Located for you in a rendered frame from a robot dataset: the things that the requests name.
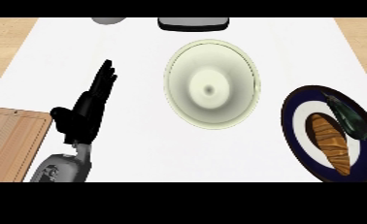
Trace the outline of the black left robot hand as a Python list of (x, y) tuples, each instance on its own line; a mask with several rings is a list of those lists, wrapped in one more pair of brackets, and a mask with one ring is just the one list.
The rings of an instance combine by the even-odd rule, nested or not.
[(110, 99), (117, 75), (113, 61), (105, 60), (91, 88), (76, 101), (73, 109), (55, 107), (51, 110), (56, 129), (65, 134), (67, 144), (92, 144), (102, 123), (107, 101)]

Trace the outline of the pale green bowl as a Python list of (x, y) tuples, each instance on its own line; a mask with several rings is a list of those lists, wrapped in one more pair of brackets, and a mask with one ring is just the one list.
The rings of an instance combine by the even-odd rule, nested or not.
[(219, 40), (199, 40), (173, 54), (163, 77), (165, 96), (193, 125), (225, 129), (252, 114), (259, 73), (243, 50)]

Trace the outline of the dark blue rimmed plate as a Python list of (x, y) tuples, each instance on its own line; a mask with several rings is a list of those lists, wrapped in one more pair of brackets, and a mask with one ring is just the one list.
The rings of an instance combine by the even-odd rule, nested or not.
[[(367, 141), (355, 139), (344, 130), (327, 105), (326, 96), (335, 96), (367, 122), (367, 111), (341, 91), (321, 85), (302, 86), (287, 96), (281, 109), (281, 126), (287, 144), (299, 162), (320, 180), (367, 182)], [(349, 157), (347, 176), (338, 172), (318, 147), (311, 122), (314, 114), (326, 118), (345, 138)]]

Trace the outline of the brown croissant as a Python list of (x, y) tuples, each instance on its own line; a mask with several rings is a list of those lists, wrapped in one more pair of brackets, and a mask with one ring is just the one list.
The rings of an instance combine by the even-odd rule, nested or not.
[(311, 125), (315, 141), (321, 151), (342, 176), (349, 175), (348, 146), (342, 133), (335, 128), (329, 120), (320, 115), (311, 116)]

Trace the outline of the wooden cutting board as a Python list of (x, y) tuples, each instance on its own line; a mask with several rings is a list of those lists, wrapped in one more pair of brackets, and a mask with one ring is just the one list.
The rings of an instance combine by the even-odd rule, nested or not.
[(0, 182), (22, 182), (52, 124), (46, 112), (0, 108)]

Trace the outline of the grey round object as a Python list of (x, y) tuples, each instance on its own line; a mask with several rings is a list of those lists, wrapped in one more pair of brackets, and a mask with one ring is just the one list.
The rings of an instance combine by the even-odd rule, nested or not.
[(92, 20), (102, 25), (111, 25), (120, 23), (126, 17), (92, 17)]

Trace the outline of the black and grey appliance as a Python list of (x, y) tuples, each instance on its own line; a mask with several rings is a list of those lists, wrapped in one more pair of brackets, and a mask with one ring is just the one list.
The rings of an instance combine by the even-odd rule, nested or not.
[(228, 27), (228, 17), (160, 17), (163, 30), (182, 32), (221, 31)]

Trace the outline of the dark green eggplant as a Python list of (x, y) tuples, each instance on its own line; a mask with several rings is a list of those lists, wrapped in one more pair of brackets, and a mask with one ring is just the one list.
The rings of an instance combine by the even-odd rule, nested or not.
[(324, 94), (324, 97), (344, 131), (355, 140), (367, 140), (367, 121), (361, 115), (336, 96)]

